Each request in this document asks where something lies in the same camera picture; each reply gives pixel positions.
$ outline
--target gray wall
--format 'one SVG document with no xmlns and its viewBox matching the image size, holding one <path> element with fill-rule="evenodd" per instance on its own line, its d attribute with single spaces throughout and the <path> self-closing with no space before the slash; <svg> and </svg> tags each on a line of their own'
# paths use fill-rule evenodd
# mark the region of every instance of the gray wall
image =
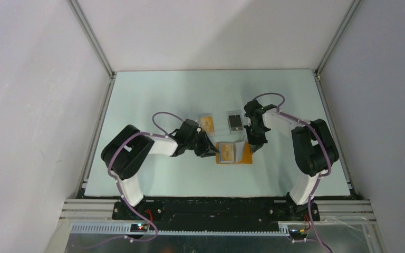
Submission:
<svg viewBox="0 0 405 253">
<path fill-rule="evenodd" d="M 405 252 L 405 1 L 363 1 L 321 82 L 352 179 Z"/>
<path fill-rule="evenodd" d="M 0 252 L 42 252 L 108 76 L 65 0 L 0 0 Z"/>
</svg>

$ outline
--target white wall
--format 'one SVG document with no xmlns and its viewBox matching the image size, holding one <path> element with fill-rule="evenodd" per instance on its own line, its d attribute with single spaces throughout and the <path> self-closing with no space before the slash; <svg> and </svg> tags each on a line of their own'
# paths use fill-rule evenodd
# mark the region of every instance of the white wall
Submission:
<svg viewBox="0 0 405 253">
<path fill-rule="evenodd" d="M 67 1 L 0 1 L 0 252 L 41 252 L 108 77 Z"/>
<path fill-rule="evenodd" d="M 352 179 L 405 252 L 405 1 L 363 1 L 321 81 Z"/>
<path fill-rule="evenodd" d="M 315 69 L 352 0 L 79 2 L 122 71 Z"/>
</svg>

